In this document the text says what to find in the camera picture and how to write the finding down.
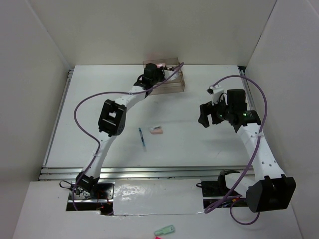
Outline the pink crayon tube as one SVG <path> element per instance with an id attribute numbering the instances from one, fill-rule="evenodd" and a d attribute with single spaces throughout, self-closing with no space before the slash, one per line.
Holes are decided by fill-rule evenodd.
<path id="1" fill-rule="evenodd" d="M 156 66 L 158 68 L 161 68 L 161 67 L 166 68 L 166 64 L 165 63 L 157 63 Z"/>

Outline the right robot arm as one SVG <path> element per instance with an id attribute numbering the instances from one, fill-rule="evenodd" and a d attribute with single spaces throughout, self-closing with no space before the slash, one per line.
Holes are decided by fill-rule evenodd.
<path id="1" fill-rule="evenodd" d="M 236 170 L 222 171 L 217 184 L 219 193 L 231 195 L 236 192 L 246 199 L 253 213 L 286 209 L 296 182 L 285 175 L 274 158 L 260 129 L 257 112 L 248 109 L 246 92 L 241 89 L 225 91 L 219 85 L 207 91 L 212 100 L 200 105 L 199 123 L 207 128 L 211 124 L 229 122 L 246 148 L 255 175 L 251 179 Z"/>

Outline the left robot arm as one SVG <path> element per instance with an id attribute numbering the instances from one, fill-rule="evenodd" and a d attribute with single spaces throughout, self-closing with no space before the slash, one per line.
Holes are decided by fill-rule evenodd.
<path id="1" fill-rule="evenodd" d="M 77 110 L 90 96 L 82 100 L 75 108 L 73 116 L 77 126 L 97 143 L 97 149 L 93 154 L 93 159 L 76 177 L 72 193 L 76 191 L 88 199 L 94 198 L 98 194 L 98 180 L 102 169 L 103 162 L 111 147 L 111 144 L 120 135 L 126 122 L 127 111 L 138 102 L 144 100 L 153 90 L 154 86 L 165 80 L 163 67 L 149 63 L 144 68 L 144 73 L 140 75 L 129 92 L 116 100 L 105 100 L 98 119 L 99 134 L 94 137 L 88 133 L 77 120 Z"/>

